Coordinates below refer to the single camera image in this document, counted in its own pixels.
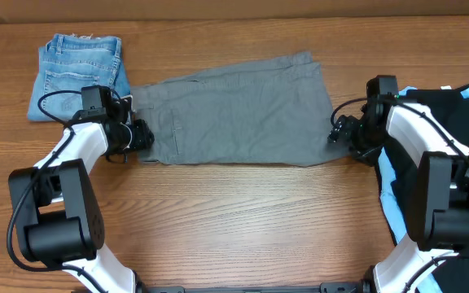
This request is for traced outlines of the grey cotton shorts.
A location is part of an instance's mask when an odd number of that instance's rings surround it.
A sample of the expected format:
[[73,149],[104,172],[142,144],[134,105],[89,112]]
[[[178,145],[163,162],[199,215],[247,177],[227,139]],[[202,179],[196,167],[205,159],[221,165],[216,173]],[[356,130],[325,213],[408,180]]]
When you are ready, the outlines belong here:
[[162,164],[311,166],[348,155],[327,136],[333,110],[309,52],[212,68],[132,88]]

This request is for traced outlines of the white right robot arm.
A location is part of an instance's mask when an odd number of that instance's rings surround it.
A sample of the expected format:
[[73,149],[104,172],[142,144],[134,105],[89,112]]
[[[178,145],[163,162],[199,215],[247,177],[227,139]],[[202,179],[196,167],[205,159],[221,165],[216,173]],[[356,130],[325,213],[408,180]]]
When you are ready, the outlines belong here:
[[330,142],[375,166],[394,250],[357,282],[324,292],[469,292],[469,86],[400,91],[367,82],[362,116],[331,115]]

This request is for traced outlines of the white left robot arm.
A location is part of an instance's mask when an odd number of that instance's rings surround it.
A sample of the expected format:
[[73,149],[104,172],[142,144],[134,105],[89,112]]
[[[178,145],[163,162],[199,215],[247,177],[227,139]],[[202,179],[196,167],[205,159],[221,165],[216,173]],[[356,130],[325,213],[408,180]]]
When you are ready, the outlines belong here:
[[127,156],[151,148],[154,135],[134,116],[133,98],[92,85],[78,91],[82,108],[70,120],[38,110],[64,127],[55,148],[30,168],[8,177],[12,214],[7,254],[35,273],[65,272],[89,292],[144,292],[138,274],[125,267],[105,243],[105,228],[90,172],[99,158]]

